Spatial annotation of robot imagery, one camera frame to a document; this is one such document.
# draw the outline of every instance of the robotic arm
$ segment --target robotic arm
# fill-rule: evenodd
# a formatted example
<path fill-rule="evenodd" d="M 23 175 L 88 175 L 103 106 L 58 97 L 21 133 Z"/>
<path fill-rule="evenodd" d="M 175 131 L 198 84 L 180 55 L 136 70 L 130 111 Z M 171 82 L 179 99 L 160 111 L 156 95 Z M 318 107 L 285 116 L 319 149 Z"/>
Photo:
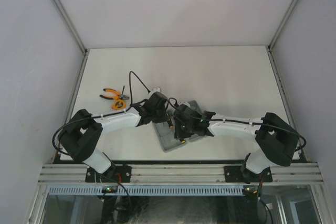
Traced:
<path fill-rule="evenodd" d="M 143 105 L 142 102 L 135 103 L 123 112 L 95 116 L 85 109 L 80 110 L 70 120 L 70 124 L 64 127 L 58 139 L 75 162 L 83 162 L 97 172 L 104 173 L 111 166 L 111 162 L 104 153 L 96 149 L 100 135 L 125 127 L 167 121 L 167 101 L 162 93 L 151 92 Z M 291 164 L 298 135 L 293 134 L 296 131 L 273 113 L 266 113 L 263 118 L 258 119 L 238 119 L 208 111 L 199 114 L 185 102 L 173 107 L 175 138 L 181 141 L 193 134 L 231 135 L 256 141 L 260 149 L 249 153 L 241 167 L 247 180 L 271 165 Z"/>

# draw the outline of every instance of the pliers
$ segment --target pliers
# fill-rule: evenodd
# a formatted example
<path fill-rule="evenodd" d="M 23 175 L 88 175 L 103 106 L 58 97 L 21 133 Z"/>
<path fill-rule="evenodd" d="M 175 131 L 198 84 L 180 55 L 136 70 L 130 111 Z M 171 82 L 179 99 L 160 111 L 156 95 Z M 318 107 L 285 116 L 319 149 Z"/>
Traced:
<path fill-rule="evenodd" d="M 112 105 L 114 110 L 122 110 L 126 107 L 126 103 L 124 100 L 128 100 L 130 97 L 124 93 L 125 86 L 122 88 L 122 92 L 119 92 L 114 89 L 103 89 L 103 91 L 108 93 L 113 93 L 114 95 L 105 95 L 101 94 L 100 97 L 107 99 L 107 100 L 115 100 L 115 103 Z"/>

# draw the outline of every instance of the white wall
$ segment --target white wall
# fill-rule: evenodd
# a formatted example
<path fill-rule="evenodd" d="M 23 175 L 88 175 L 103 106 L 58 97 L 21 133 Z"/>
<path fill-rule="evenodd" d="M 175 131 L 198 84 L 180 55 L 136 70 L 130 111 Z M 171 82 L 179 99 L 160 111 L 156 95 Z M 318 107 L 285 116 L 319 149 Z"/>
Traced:
<path fill-rule="evenodd" d="M 0 6 L 0 216 L 23 223 L 81 53 L 50 0 Z"/>
<path fill-rule="evenodd" d="M 61 0 L 88 48 L 268 45 L 291 0 Z"/>
<path fill-rule="evenodd" d="M 302 0 L 275 58 L 309 157 L 336 203 L 336 0 Z"/>

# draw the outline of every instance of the gray wall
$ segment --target gray wall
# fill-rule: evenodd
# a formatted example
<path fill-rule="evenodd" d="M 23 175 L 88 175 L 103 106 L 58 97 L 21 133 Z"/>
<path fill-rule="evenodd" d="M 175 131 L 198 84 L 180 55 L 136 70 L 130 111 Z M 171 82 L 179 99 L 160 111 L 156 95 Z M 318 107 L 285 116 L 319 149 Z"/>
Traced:
<path fill-rule="evenodd" d="M 0 6 L 0 216 L 23 223 L 81 53 L 50 0 Z"/>
<path fill-rule="evenodd" d="M 302 0 L 274 54 L 307 153 L 335 204 L 336 0 Z"/>

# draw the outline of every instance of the white table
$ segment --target white table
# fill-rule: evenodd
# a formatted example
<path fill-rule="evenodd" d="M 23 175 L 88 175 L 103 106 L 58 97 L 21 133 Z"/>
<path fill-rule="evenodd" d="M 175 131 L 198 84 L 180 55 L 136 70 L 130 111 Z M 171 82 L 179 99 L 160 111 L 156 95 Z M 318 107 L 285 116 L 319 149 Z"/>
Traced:
<path fill-rule="evenodd" d="M 287 120 L 264 46 L 91 49 L 74 113 L 111 112 L 113 101 L 99 95 L 103 88 L 121 90 L 123 85 L 129 94 L 130 70 L 149 89 L 161 87 L 179 101 L 196 100 L 202 110 L 241 118 L 274 112 Z M 132 90 L 135 102 L 147 97 L 134 76 Z M 207 137 L 165 153 L 149 124 L 103 135 L 97 147 L 119 161 L 203 161 L 244 159 L 258 145 L 230 136 Z"/>

